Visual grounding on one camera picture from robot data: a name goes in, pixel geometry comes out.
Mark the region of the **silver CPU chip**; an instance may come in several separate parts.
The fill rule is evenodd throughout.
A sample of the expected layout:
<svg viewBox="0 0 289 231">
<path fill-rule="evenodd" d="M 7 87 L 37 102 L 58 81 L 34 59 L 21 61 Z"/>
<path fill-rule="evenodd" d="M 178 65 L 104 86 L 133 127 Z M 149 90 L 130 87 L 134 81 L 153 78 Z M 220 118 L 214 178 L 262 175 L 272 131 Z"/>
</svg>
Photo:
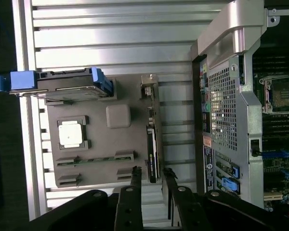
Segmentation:
<svg viewBox="0 0 289 231">
<path fill-rule="evenodd" d="M 64 148 L 80 147 L 83 143 L 81 124 L 62 124 L 58 131 L 60 145 Z"/>
</svg>

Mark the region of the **black open PC case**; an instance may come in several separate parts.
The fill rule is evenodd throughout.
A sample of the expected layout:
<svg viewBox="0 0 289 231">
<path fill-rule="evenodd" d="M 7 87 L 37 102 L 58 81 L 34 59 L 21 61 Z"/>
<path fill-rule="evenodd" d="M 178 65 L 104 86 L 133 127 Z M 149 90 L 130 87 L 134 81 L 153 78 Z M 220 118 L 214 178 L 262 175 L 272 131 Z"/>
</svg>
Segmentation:
<svg viewBox="0 0 289 231">
<path fill-rule="evenodd" d="M 191 47 L 200 194 L 221 190 L 265 209 L 252 57 L 281 16 L 289 16 L 289 0 L 233 0 Z"/>
</svg>

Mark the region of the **grey plastic parts rack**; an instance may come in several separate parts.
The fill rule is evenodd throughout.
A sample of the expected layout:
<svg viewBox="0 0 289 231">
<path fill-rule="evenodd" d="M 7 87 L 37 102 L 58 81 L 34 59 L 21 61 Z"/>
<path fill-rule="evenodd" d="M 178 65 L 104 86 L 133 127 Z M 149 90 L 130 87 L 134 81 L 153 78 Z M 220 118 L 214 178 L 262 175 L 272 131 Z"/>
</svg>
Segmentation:
<svg viewBox="0 0 289 231">
<path fill-rule="evenodd" d="M 147 106 L 141 99 L 142 75 L 112 76 L 114 95 L 96 100 L 47 103 L 53 171 L 58 188 L 117 183 L 131 179 L 133 167 L 140 167 L 142 179 L 147 172 Z M 83 143 L 64 148 L 58 127 L 81 124 Z M 82 159 L 126 157 L 133 161 L 114 161 L 58 167 L 59 158 Z"/>
</svg>

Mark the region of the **green motherboard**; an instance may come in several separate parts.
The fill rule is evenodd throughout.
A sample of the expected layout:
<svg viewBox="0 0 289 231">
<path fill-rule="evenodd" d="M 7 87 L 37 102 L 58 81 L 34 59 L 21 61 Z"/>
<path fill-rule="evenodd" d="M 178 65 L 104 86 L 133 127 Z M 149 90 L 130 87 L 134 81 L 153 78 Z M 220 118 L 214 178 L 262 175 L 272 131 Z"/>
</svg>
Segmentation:
<svg viewBox="0 0 289 231">
<path fill-rule="evenodd" d="M 261 36 L 261 44 L 252 57 L 253 91 L 257 96 L 257 82 L 270 75 L 289 74 L 289 16 L 281 16 L 279 23 Z M 289 114 L 262 112 L 262 150 L 289 151 Z M 268 211 L 289 212 L 289 158 L 263 159 L 264 207 Z"/>
</svg>

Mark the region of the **CPU socket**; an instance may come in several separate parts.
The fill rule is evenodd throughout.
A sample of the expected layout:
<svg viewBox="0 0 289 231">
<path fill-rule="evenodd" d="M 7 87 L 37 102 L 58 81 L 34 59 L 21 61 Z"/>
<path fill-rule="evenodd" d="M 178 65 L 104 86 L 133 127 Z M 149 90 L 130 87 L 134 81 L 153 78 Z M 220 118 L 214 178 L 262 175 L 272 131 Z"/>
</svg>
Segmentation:
<svg viewBox="0 0 289 231">
<path fill-rule="evenodd" d="M 289 114 L 289 74 L 262 77 L 257 84 L 264 114 Z"/>
</svg>

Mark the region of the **green RAM stick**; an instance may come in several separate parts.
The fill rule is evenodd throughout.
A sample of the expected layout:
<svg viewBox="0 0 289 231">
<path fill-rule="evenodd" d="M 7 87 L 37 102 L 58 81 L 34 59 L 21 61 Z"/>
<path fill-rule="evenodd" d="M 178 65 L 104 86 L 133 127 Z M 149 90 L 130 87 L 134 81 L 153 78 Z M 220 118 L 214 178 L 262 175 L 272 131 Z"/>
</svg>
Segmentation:
<svg viewBox="0 0 289 231">
<path fill-rule="evenodd" d="M 114 162 L 114 161 L 133 161 L 134 159 L 130 156 L 126 157 L 98 157 L 98 158 L 90 158 L 90 159 L 82 159 L 79 156 L 76 157 L 66 157 L 59 158 L 55 161 L 58 167 L 62 166 L 77 166 L 82 164 L 90 164 L 90 163 L 98 163 L 98 162 Z"/>
</svg>

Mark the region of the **blue expansion slot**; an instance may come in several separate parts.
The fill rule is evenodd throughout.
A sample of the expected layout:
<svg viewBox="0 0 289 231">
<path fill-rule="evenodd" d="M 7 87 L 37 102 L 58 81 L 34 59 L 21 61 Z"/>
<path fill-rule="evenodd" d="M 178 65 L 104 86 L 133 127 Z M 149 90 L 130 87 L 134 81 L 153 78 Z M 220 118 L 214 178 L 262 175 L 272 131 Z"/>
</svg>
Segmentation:
<svg viewBox="0 0 289 231">
<path fill-rule="evenodd" d="M 267 158 L 289 158 L 289 151 L 280 150 L 279 152 L 265 152 L 262 153 L 264 159 Z"/>
</svg>

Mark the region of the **hard disk in blue caddy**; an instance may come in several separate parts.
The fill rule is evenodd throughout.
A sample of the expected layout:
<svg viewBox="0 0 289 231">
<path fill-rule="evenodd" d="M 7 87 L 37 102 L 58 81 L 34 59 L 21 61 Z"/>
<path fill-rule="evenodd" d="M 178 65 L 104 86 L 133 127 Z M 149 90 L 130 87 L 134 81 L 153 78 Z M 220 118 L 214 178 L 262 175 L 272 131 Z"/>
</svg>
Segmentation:
<svg viewBox="0 0 289 231">
<path fill-rule="evenodd" d="M 100 68 L 61 72 L 13 71 L 0 76 L 0 92 L 50 102 L 96 100 L 114 95 L 113 82 Z"/>
</svg>

